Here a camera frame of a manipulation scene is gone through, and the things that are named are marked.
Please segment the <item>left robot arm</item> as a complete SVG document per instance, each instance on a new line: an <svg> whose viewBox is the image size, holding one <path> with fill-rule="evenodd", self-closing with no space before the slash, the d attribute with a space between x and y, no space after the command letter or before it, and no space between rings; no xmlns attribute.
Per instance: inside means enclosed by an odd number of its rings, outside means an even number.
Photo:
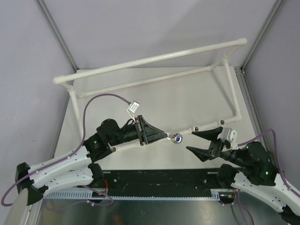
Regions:
<svg viewBox="0 0 300 225"><path fill-rule="evenodd" d="M113 147L132 141L148 145L168 137L165 131L150 125L141 115L129 119L122 127L115 120L106 119L96 131L63 156L38 165L21 163L17 166L17 191L28 190L27 205L58 190L75 186L99 187L105 176L98 161L112 154Z"/></svg>

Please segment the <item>white faucet with chrome knob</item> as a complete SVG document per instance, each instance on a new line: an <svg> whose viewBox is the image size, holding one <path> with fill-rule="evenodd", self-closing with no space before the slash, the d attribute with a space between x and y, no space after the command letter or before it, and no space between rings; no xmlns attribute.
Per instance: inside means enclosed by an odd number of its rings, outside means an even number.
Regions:
<svg viewBox="0 0 300 225"><path fill-rule="evenodd" d="M180 144L183 140L183 136L180 133L175 133L172 137L171 137L171 141L174 144Z"/></svg>

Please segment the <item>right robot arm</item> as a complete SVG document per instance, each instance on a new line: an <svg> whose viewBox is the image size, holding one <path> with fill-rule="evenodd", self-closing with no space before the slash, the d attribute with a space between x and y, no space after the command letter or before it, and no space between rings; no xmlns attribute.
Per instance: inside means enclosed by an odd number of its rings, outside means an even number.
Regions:
<svg viewBox="0 0 300 225"><path fill-rule="evenodd" d="M217 184L234 188L264 202L290 225L300 223L300 192L289 183L272 155L255 137L237 142L237 131L218 127L206 131L193 131L193 135L210 141L207 150L188 146L202 162L221 158L227 161L217 173Z"/></svg>

